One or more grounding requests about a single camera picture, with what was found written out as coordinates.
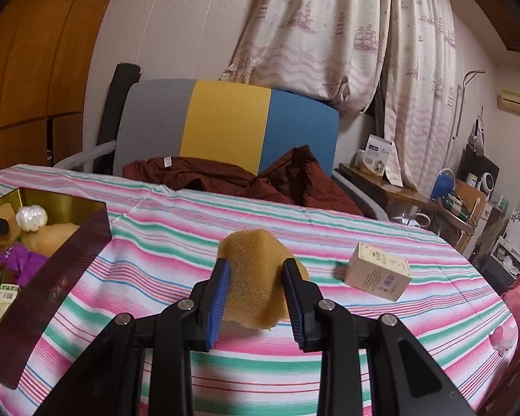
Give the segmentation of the yellow bear sock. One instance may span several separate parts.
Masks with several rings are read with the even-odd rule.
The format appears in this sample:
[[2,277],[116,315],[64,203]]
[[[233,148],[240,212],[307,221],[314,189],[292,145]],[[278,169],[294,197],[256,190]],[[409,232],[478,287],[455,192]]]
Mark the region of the yellow bear sock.
[[10,203],[0,205],[0,245],[11,245],[20,235],[14,208]]

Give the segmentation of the pearly white plastic ball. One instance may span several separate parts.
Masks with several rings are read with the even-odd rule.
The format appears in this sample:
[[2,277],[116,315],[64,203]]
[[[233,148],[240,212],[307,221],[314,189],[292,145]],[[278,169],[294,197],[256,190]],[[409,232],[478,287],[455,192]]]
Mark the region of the pearly white plastic ball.
[[40,205],[20,207],[16,214],[17,225],[24,232],[36,232],[47,225],[49,216]]

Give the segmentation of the large yellow sponge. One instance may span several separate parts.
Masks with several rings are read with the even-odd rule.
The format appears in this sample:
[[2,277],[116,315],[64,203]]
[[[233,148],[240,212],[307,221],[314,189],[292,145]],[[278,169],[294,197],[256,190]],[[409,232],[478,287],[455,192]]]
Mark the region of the large yellow sponge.
[[236,231],[219,243],[231,279],[223,320],[250,330],[270,330],[288,318],[281,268],[293,253],[264,229]]

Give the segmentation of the purple wrapper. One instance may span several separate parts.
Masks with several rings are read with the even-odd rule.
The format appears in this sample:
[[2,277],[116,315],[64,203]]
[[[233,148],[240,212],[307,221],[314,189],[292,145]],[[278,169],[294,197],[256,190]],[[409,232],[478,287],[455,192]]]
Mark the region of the purple wrapper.
[[25,287],[39,272],[49,258],[30,251],[22,243],[7,247],[0,254],[0,263],[17,276],[16,284]]

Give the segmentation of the tall yellow sponge block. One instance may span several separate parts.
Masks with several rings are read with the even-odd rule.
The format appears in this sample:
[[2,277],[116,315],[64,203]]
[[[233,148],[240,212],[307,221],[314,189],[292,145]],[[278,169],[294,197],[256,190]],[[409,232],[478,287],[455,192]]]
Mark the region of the tall yellow sponge block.
[[52,257],[78,230],[79,225],[72,223],[45,225],[36,232],[23,232],[21,243],[31,252]]

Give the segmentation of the green yellow tea box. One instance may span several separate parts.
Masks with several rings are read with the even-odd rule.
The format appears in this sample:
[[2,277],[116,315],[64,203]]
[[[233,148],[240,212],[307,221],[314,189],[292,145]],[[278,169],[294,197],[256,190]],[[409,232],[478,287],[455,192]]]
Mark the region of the green yellow tea box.
[[0,322],[8,308],[17,298],[20,286],[12,284],[2,284],[0,286]]

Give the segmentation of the white cardboard box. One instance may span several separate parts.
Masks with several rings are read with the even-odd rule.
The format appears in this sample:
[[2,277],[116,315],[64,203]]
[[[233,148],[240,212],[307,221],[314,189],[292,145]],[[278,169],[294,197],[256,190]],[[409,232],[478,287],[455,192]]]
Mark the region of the white cardboard box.
[[359,242],[350,257],[344,283],[387,301],[396,302],[411,281],[408,261]]

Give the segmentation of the striped bed cover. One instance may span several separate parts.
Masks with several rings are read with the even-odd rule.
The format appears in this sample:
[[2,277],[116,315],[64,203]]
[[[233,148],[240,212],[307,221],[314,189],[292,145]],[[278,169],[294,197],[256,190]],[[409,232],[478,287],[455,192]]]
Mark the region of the striped bed cover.
[[[0,197],[18,187],[106,204],[112,241],[82,275],[33,350],[17,388],[0,384],[0,408],[30,415],[73,360],[117,314],[157,314],[210,275],[219,242],[236,230],[265,229],[300,260],[323,296],[354,314],[395,314],[474,408],[512,361],[490,341],[515,318],[483,276],[431,232],[335,211],[172,191],[114,176],[16,165],[0,171]],[[365,242],[408,260],[412,279],[396,302],[343,281]]]

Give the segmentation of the dark red garment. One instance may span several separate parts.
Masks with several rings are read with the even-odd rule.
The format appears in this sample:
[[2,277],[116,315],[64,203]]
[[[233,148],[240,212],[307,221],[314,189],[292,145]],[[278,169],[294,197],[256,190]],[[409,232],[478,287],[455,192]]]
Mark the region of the dark red garment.
[[174,191],[213,192],[358,216],[363,214],[353,199],[324,172],[307,146],[288,150],[257,176],[234,164],[188,157],[134,161],[123,167],[122,176],[165,185]]

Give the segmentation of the wooden wardrobe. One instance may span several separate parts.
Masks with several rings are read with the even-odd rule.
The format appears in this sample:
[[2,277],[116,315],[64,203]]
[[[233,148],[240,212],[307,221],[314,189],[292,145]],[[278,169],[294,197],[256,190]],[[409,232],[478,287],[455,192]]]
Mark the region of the wooden wardrobe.
[[0,169],[81,151],[85,92],[110,0],[9,0],[0,13]]

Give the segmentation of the grey yellow blue chair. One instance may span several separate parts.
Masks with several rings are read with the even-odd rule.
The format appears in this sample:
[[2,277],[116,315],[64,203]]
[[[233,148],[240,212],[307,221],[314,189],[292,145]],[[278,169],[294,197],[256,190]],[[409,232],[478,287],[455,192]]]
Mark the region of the grey yellow blue chair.
[[362,199],[333,177],[338,131],[337,111],[315,99],[261,86],[157,79],[131,86],[115,141],[57,165],[74,170],[111,156],[111,172],[119,176],[135,160],[180,156],[231,163],[258,175],[291,148],[307,146],[363,211]]

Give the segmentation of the wooden desk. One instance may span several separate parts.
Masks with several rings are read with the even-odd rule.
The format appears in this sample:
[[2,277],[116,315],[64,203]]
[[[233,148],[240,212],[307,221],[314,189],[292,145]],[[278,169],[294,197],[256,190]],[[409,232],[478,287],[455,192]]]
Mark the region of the wooden desk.
[[380,220],[386,216],[402,224],[415,221],[421,228],[434,228],[437,234],[441,234],[441,229],[446,225],[468,236],[475,232],[475,226],[470,220],[458,218],[440,201],[431,200],[412,189],[396,187],[383,177],[373,176],[343,163],[333,171],[333,177],[345,186],[347,192],[362,199],[359,206],[365,206],[365,213],[370,211]]

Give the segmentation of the pink plush toy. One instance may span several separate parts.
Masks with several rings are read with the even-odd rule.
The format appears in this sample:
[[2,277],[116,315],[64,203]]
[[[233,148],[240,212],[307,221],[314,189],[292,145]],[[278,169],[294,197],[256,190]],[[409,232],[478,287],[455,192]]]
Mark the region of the pink plush toy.
[[504,357],[508,352],[515,348],[518,340],[518,327],[504,323],[496,327],[489,335],[491,347],[500,357]]

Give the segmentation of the black rolled mat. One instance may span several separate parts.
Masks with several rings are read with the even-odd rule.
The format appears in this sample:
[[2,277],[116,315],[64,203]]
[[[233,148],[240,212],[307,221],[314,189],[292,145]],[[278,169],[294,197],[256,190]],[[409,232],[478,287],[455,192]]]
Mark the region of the black rolled mat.
[[131,63],[119,63],[116,66],[104,103],[97,135],[99,146],[116,140],[129,89],[135,83],[138,83],[140,78],[140,66]]

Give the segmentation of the air conditioner unit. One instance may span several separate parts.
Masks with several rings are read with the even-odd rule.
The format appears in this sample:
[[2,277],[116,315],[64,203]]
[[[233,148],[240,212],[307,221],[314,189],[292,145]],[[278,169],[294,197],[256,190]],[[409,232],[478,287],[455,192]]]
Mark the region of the air conditioner unit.
[[503,111],[520,116],[520,92],[502,89],[498,95],[498,107]]

